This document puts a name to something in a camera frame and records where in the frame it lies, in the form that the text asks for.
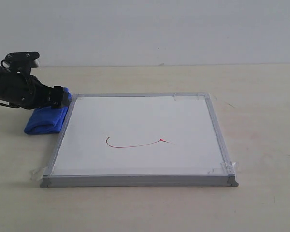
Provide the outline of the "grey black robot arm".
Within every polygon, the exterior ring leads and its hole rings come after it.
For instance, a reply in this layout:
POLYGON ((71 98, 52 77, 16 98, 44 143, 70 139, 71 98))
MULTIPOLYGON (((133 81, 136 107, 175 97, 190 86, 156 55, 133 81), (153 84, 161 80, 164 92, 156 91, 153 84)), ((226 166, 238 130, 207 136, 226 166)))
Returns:
POLYGON ((63 108, 70 105, 70 97, 61 86, 49 87, 30 74, 31 63, 21 64, 3 60, 0 65, 0 103, 9 108, 63 108))

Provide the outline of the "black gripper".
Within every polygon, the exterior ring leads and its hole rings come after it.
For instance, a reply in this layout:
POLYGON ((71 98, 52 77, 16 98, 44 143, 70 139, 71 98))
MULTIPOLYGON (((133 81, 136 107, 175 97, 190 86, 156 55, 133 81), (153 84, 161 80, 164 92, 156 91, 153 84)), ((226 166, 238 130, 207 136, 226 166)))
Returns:
POLYGON ((19 74, 0 74, 0 100, 21 108, 35 109, 50 106, 52 109, 60 109, 68 107, 70 98, 67 88, 54 86, 52 90, 33 76, 26 79, 19 74))

